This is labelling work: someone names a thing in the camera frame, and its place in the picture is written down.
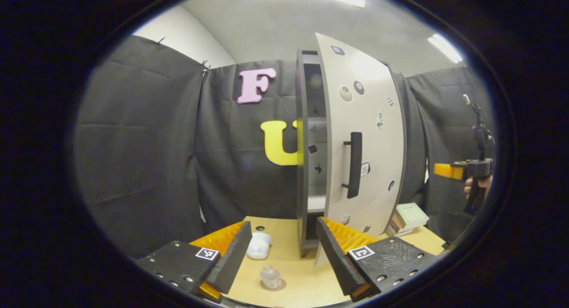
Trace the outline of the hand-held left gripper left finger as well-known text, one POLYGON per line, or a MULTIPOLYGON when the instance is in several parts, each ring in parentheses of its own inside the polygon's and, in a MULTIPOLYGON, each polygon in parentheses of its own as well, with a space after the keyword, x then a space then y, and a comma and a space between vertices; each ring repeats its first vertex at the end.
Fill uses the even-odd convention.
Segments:
POLYGON ((189 243, 171 241, 136 263, 181 292, 220 302, 232 287, 251 239, 250 221, 244 220, 189 243))

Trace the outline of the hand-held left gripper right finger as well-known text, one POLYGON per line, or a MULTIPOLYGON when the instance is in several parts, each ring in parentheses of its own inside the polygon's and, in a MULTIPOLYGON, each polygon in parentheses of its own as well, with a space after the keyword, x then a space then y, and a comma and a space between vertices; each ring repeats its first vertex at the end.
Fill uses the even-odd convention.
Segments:
POLYGON ((398 237, 378 240, 325 217, 317 219, 317 237, 341 291, 353 302, 417 279, 438 259, 398 237))

